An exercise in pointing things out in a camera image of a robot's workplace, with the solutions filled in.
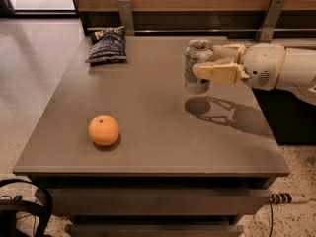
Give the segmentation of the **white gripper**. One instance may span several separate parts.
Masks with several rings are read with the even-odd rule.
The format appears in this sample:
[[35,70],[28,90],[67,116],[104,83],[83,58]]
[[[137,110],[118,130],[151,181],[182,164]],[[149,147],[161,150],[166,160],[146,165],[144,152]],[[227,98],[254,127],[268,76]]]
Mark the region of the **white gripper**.
[[[238,64],[245,52],[243,65]],[[284,56],[285,48],[278,44],[261,43],[248,49],[242,44],[215,45],[214,61],[195,64],[193,72],[197,78],[225,84],[244,79],[253,89],[269,91],[277,84]]]

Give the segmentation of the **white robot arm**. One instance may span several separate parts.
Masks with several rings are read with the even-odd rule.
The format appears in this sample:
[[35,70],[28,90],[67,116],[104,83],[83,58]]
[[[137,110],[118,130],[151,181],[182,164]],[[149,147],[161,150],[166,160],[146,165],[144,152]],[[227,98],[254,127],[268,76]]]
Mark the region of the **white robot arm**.
[[260,43],[216,45],[209,62],[193,66],[197,78],[250,88],[284,90],[316,105],[316,51]]

